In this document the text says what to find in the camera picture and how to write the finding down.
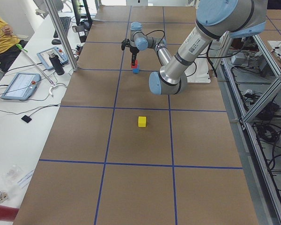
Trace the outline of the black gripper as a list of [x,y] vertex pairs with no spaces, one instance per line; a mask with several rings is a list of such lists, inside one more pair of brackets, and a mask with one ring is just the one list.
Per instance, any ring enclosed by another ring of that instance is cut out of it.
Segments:
[[130,46],[130,52],[132,53],[131,62],[137,59],[137,53],[139,53],[139,49],[137,47]]

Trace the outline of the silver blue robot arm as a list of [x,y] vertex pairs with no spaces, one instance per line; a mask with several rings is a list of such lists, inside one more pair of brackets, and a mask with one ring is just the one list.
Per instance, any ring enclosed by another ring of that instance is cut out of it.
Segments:
[[145,35],[139,22],[131,23],[130,38],[122,42],[121,48],[130,48],[133,65],[139,51],[154,49],[162,67],[150,74],[150,91],[175,95],[187,85],[185,71],[213,40],[227,31],[231,38],[261,33],[266,24],[266,10],[266,0],[201,0],[195,27],[174,55],[170,55],[162,38]]

